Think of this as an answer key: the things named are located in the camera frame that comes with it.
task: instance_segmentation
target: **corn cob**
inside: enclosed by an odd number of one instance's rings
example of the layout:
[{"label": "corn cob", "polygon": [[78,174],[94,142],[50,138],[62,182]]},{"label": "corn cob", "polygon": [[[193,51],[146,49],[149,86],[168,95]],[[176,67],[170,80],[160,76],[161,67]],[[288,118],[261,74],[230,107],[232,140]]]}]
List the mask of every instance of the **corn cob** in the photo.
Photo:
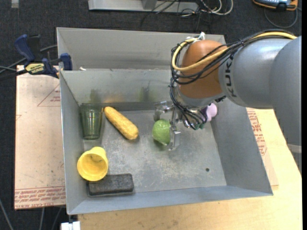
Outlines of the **corn cob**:
[{"label": "corn cob", "polygon": [[129,140],[138,137],[138,128],[123,114],[115,110],[113,107],[107,106],[104,108],[107,119],[115,126],[119,132]]}]

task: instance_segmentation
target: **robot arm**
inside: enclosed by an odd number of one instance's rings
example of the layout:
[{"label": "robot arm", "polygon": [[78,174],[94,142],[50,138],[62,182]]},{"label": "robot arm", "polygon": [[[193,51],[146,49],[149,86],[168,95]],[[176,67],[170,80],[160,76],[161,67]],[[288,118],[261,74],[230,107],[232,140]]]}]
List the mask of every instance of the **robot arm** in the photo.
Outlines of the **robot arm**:
[{"label": "robot arm", "polygon": [[188,112],[201,114],[227,97],[274,109],[288,145],[301,146],[301,36],[265,31],[230,45],[190,38],[172,50],[171,70],[171,98],[187,126],[202,122]]}]

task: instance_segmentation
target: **blue clamp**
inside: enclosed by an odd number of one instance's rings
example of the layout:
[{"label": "blue clamp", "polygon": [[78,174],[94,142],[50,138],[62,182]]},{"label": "blue clamp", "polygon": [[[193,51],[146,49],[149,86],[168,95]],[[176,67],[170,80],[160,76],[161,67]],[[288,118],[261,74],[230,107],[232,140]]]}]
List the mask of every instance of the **blue clamp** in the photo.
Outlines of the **blue clamp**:
[{"label": "blue clamp", "polygon": [[31,75],[45,74],[58,78],[58,70],[50,64],[47,58],[42,58],[39,50],[39,39],[40,35],[28,39],[28,36],[24,34],[15,40],[14,46],[18,53],[26,58],[24,69]]},{"label": "blue clamp", "polygon": [[64,64],[64,70],[72,70],[71,56],[69,54],[67,53],[61,54],[60,60]]},{"label": "blue clamp", "polygon": [[30,47],[28,46],[28,36],[26,34],[21,35],[14,42],[14,46],[17,49],[18,53],[24,56],[27,59],[25,66],[30,62],[35,60],[35,55],[32,53]]}]

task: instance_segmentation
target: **glass cup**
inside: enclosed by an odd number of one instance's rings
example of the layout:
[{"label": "glass cup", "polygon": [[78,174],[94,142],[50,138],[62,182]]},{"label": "glass cup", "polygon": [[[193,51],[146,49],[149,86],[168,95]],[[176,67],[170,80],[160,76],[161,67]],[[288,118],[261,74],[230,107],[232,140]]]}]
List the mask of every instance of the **glass cup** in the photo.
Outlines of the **glass cup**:
[{"label": "glass cup", "polygon": [[79,107],[83,139],[100,137],[102,111],[99,104],[83,103]]}]

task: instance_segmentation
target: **wooden table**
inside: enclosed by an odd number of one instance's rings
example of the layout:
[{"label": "wooden table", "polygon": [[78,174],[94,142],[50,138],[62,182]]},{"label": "wooden table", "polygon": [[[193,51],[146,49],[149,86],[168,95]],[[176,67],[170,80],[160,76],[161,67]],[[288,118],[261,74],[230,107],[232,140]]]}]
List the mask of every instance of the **wooden table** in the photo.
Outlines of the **wooden table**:
[{"label": "wooden table", "polygon": [[272,110],[257,116],[279,186],[273,196],[78,215],[82,230],[300,230],[302,177]]}]

